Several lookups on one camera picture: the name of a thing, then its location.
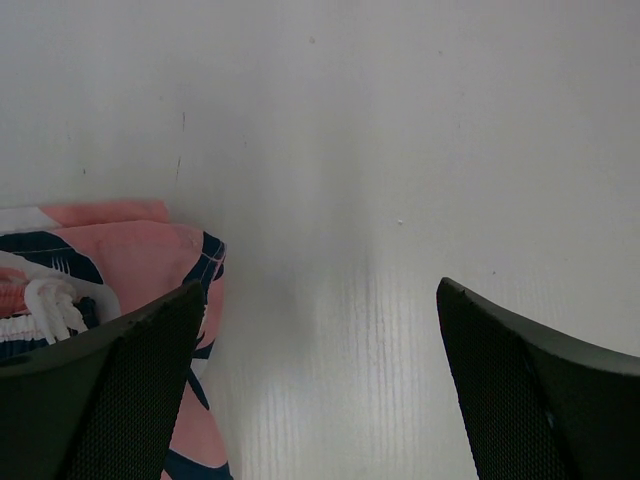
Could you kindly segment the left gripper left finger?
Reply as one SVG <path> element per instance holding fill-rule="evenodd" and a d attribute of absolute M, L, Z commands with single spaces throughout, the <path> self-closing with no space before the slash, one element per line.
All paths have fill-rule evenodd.
<path fill-rule="evenodd" d="M 203 313 L 191 282 L 2 361 L 2 478 L 160 478 Z"/>

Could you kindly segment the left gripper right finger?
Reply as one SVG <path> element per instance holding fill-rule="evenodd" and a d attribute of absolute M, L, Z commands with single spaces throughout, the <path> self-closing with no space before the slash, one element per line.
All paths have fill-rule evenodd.
<path fill-rule="evenodd" d="M 481 479 L 636 479 L 639 360 L 441 280 L 440 332 Z"/>

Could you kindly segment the pink shark print shorts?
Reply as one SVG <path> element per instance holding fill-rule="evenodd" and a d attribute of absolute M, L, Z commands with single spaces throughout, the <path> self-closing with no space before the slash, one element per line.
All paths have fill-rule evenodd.
<path fill-rule="evenodd" d="M 106 323 L 197 281 L 204 317 L 162 471 L 164 479 L 229 479 L 224 443 L 202 384 L 223 306 L 226 246 L 176 224 L 160 200 L 109 201 L 1 212 L 1 354 L 50 344 L 58 302 L 85 298 L 85 324 Z"/>

